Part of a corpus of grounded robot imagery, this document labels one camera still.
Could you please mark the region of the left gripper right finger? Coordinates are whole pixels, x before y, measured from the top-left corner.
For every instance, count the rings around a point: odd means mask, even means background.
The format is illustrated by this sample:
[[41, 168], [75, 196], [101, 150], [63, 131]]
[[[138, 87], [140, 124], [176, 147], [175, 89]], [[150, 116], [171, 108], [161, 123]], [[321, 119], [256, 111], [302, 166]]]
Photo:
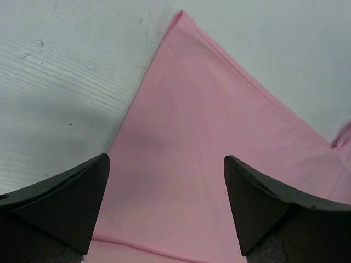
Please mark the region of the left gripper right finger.
[[275, 180], [234, 156], [224, 178], [248, 262], [350, 262], [350, 206]]

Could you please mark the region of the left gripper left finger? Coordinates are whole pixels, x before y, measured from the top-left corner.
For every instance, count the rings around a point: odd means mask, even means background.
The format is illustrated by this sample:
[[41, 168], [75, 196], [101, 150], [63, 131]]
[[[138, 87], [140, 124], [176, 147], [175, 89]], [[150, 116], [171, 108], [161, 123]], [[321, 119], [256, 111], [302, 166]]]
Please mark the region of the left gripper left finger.
[[110, 171], [106, 153], [1, 195], [1, 262], [82, 262]]

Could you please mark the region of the pink t shirt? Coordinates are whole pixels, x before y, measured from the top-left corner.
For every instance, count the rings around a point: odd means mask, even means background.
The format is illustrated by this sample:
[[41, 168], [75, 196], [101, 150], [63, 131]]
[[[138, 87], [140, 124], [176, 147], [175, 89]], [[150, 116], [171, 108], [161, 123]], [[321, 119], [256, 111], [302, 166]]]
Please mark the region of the pink t shirt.
[[224, 157], [350, 203], [350, 132], [331, 146], [184, 11], [158, 47], [109, 151], [86, 262], [244, 262]]

